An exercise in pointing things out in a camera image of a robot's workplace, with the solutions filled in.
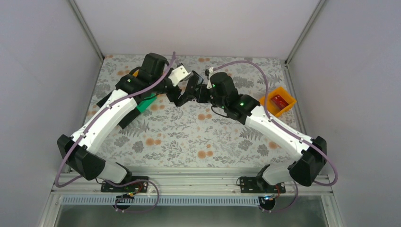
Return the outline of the black leather card holder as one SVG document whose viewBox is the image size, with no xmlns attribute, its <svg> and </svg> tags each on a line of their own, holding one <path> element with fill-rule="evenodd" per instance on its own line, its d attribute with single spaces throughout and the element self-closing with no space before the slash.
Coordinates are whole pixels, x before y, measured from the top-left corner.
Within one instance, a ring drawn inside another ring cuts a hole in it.
<svg viewBox="0 0 401 227">
<path fill-rule="evenodd" d="M 196 97 L 201 85 L 203 84 L 203 77 L 197 72 L 192 71 L 192 75 L 189 77 L 185 91 L 183 95 L 185 97 Z"/>
</svg>

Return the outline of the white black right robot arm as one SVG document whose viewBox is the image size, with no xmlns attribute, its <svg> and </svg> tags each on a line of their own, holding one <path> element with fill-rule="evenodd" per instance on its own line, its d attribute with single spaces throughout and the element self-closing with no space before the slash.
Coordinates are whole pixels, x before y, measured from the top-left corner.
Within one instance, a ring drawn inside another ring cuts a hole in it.
<svg viewBox="0 0 401 227">
<path fill-rule="evenodd" d="M 302 186 L 311 186 L 320 173 L 326 159 L 327 143 L 318 136 L 315 139 L 287 126 L 280 119 L 269 115 L 255 98 L 239 94 L 230 76 L 218 72 L 209 77 L 208 83 L 196 72 L 181 72 L 173 85 L 187 81 L 184 97 L 199 103 L 210 103 L 223 109 L 227 117 L 240 122 L 274 140 L 290 154 L 289 161 L 273 166 L 267 164 L 257 174 L 256 186 L 268 192 L 274 185 L 295 181 Z"/>
</svg>

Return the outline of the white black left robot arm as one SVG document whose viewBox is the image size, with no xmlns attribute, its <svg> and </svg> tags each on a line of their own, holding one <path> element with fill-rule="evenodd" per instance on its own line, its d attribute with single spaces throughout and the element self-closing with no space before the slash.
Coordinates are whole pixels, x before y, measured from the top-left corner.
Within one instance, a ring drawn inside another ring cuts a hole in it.
<svg viewBox="0 0 401 227">
<path fill-rule="evenodd" d="M 124 192 L 131 187 L 131 172 L 123 165 L 97 156 L 104 139 L 120 125 L 122 128 L 134 119 L 140 104 L 151 95 L 169 94 L 175 99 L 180 94 L 178 84 L 192 73 L 183 65 L 173 68 L 175 55 L 165 57 L 149 53 L 141 66 L 121 77 L 115 89 L 100 101 L 99 110 L 72 135 L 61 135 L 57 146 L 63 158 L 59 170 L 70 166 L 87 180 L 101 178 Z"/>
</svg>

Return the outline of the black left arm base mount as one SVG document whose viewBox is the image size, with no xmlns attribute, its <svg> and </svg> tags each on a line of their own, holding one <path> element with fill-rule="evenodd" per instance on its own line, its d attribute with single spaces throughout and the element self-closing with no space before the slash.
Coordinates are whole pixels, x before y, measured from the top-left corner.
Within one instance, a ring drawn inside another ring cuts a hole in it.
<svg viewBox="0 0 401 227">
<path fill-rule="evenodd" d="M 148 181 L 148 176 L 128 176 L 121 183 L 104 180 L 100 191 L 113 193 L 147 192 Z"/>
</svg>

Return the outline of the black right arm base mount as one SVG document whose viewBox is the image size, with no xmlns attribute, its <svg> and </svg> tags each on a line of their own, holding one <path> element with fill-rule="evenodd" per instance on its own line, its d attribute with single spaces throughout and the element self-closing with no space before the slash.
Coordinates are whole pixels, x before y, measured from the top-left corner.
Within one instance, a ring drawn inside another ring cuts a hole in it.
<svg viewBox="0 0 401 227">
<path fill-rule="evenodd" d="M 240 187 L 241 193 L 285 193 L 286 188 L 284 183 L 270 185 L 263 180 L 262 177 L 241 176 L 236 180 L 236 185 Z"/>
</svg>

